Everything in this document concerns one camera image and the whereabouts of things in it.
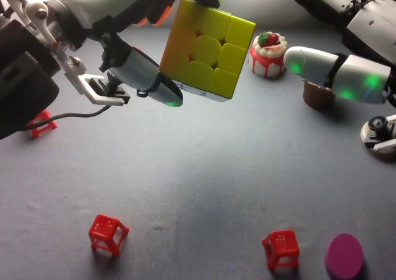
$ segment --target red icing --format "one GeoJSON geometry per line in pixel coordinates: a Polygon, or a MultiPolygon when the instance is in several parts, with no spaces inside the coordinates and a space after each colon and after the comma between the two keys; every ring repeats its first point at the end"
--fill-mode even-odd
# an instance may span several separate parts
{"type": "Polygon", "coordinates": [[[250,48],[250,54],[251,54],[252,59],[253,59],[253,72],[255,72],[256,61],[258,61],[265,68],[265,76],[264,77],[268,76],[268,69],[269,69],[269,66],[271,64],[276,64],[277,66],[280,66],[278,75],[280,76],[282,74],[282,72],[283,72],[282,71],[283,70],[283,56],[284,56],[284,54],[282,56],[280,56],[280,57],[277,57],[277,58],[264,57],[264,56],[259,55],[255,51],[253,46],[250,48]]]}

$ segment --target red stool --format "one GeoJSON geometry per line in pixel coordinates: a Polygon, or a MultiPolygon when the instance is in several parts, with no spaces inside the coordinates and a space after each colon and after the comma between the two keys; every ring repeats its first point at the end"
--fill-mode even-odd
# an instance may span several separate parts
{"type": "Polygon", "coordinates": [[[129,232],[129,228],[124,226],[118,219],[106,216],[103,214],[97,215],[89,230],[89,237],[91,239],[91,247],[93,249],[100,248],[111,252],[113,256],[118,255],[119,246],[125,239],[129,232]],[[117,228],[121,229],[121,238],[119,242],[114,241],[114,234],[117,228]]]}
{"type": "Polygon", "coordinates": [[[273,271],[279,266],[293,266],[298,268],[298,243],[295,232],[292,230],[279,230],[263,238],[262,245],[267,255],[268,269],[273,271]],[[287,262],[280,263],[281,258],[289,258],[287,262]]]}
{"type": "MultiPolygon", "coordinates": [[[[47,110],[43,110],[40,114],[36,116],[36,118],[33,119],[32,122],[29,123],[29,125],[32,125],[34,123],[39,123],[41,121],[45,121],[51,118],[51,113],[47,110]]],[[[40,133],[43,131],[46,131],[47,129],[55,129],[57,128],[58,125],[55,122],[49,122],[46,126],[39,128],[33,128],[32,129],[32,137],[33,139],[36,139],[40,136],[40,133]]]]}

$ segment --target gray tabletop surface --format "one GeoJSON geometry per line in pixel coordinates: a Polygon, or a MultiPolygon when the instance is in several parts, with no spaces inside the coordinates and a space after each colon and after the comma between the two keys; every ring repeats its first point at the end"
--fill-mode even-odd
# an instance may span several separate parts
{"type": "MultiPolygon", "coordinates": [[[[328,28],[279,32],[291,46],[349,53],[328,28]]],[[[168,34],[121,36],[159,62],[168,34]]],[[[101,52],[89,41],[75,55],[100,74],[101,52]]],[[[99,108],[62,74],[54,80],[52,114],[99,108]]],[[[396,112],[390,105],[338,98],[318,112],[300,78],[266,81],[247,65],[225,103],[185,93],[170,108],[129,90],[124,107],[0,142],[0,279],[328,279],[325,251],[344,232],[361,242],[366,279],[395,279],[395,164],[359,138],[372,116],[396,112]],[[98,213],[130,228],[116,259],[90,248],[98,213]],[[298,273],[267,270],[261,240],[280,229],[296,232],[298,273]]]]}

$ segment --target rubik's cube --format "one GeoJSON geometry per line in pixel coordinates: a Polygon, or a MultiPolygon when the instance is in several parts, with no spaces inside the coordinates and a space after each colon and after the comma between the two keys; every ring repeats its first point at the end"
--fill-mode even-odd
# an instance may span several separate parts
{"type": "Polygon", "coordinates": [[[181,0],[160,72],[182,90],[224,102],[233,97],[255,23],[181,0]]]}

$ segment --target purple oval object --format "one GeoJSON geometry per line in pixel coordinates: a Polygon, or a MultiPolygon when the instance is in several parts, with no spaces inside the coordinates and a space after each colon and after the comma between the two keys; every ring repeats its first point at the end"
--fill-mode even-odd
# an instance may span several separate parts
{"type": "Polygon", "coordinates": [[[363,267],[363,250],[359,241],[350,234],[336,236],[327,249],[325,263],[332,279],[356,279],[363,267]]]}

